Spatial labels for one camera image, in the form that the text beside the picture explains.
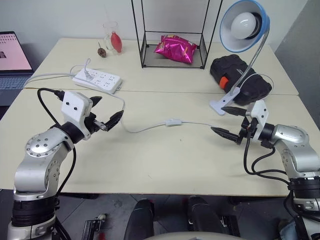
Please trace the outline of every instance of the laptop screen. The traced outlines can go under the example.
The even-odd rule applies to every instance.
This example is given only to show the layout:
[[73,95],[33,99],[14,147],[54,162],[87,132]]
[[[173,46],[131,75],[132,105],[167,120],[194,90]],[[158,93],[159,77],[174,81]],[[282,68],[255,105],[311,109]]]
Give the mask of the laptop screen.
[[32,70],[14,32],[0,32],[0,71]]

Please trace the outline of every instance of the desk lamp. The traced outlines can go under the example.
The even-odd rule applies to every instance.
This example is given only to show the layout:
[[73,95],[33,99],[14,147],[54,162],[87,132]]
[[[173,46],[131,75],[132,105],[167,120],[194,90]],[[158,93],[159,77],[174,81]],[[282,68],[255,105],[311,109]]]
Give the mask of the desk lamp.
[[260,3],[254,0],[240,0],[225,12],[220,24],[220,40],[225,49],[232,53],[241,53],[255,45],[263,36],[250,64],[230,91],[219,101],[210,101],[219,115],[224,115],[221,108],[229,105],[240,93],[238,86],[243,82],[250,68],[257,59],[269,34],[270,19]]

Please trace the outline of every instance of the laptop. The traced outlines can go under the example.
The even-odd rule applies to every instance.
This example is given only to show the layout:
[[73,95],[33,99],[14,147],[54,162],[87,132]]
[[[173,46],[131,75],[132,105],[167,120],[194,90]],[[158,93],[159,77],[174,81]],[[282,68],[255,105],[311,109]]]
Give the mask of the laptop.
[[0,32],[0,106],[10,106],[33,73],[15,32]]

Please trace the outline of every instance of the clear glass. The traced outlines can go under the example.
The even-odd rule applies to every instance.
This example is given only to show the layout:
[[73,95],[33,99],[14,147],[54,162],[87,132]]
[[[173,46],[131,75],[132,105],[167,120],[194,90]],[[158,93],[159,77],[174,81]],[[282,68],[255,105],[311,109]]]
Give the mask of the clear glass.
[[115,49],[115,46],[112,44],[111,39],[113,34],[119,36],[118,23],[116,21],[107,21],[102,26],[104,30],[103,42],[105,44],[106,50],[108,51],[108,53],[119,54],[122,48]]

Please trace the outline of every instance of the laptop keyboard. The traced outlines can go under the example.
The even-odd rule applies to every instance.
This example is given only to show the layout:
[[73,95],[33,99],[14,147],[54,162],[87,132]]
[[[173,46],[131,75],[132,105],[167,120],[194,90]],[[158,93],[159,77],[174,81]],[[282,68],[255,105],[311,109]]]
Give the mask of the laptop keyboard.
[[29,76],[0,77],[0,90],[23,89]]

